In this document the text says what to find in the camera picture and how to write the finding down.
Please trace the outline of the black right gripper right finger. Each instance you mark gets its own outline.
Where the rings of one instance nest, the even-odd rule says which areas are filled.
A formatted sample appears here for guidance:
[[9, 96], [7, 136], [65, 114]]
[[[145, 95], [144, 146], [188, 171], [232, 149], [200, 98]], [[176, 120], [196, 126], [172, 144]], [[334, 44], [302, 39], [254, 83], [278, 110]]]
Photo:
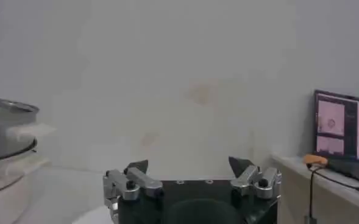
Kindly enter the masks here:
[[280, 197], [282, 173], [275, 167], [263, 170], [248, 159], [229, 157], [235, 178], [230, 181], [234, 191], [240, 196], [254, 195], [262, 200]]

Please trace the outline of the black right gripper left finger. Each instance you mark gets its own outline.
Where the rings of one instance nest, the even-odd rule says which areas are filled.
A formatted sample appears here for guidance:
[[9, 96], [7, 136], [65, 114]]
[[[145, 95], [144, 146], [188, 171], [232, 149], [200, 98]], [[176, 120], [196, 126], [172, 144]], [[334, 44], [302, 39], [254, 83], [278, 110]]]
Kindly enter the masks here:
[[148, 160], [141, 160], [128, 164], [123, 171], [106, 171], [102, 178], [106, 207], [112, 208], [119, 198], [137, 201], [142, 194], [149, 198], [161, 198], [163, 183], [146, 174], [148, 165]]

